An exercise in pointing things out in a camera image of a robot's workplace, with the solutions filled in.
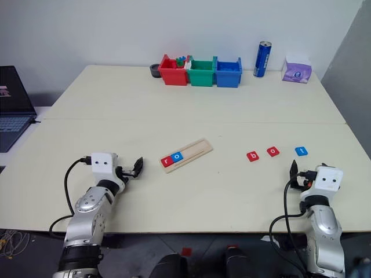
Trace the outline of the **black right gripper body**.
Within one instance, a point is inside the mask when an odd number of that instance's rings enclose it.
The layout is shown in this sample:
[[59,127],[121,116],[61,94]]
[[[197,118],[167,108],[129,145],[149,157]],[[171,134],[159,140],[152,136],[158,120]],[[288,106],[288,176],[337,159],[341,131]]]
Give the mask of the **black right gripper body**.
[[[303,185],[299,185],[297,178],[303,177]],[[300,191],[306,191],[311,188],[312,183],[315,181],[315,171],[301,171],[298,173],[290,172],[290,187]]]

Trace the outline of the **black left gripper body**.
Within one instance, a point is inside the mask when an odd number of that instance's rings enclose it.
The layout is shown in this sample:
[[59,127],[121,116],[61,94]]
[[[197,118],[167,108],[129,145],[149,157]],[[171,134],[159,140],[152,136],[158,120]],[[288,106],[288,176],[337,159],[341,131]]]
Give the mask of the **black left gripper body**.
[[115,174],[123,183],[127,183],[130,179],[137,177],[135,171],[125,171],[121,166],[115,168]]

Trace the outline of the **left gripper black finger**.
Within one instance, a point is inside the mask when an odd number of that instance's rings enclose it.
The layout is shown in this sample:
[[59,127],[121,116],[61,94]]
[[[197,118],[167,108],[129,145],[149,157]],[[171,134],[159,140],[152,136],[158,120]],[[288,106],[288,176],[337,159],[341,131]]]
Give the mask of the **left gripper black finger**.
[[132,169],[132,177],[138,177],[143,169],[143,157],[136,160],[134,168]]

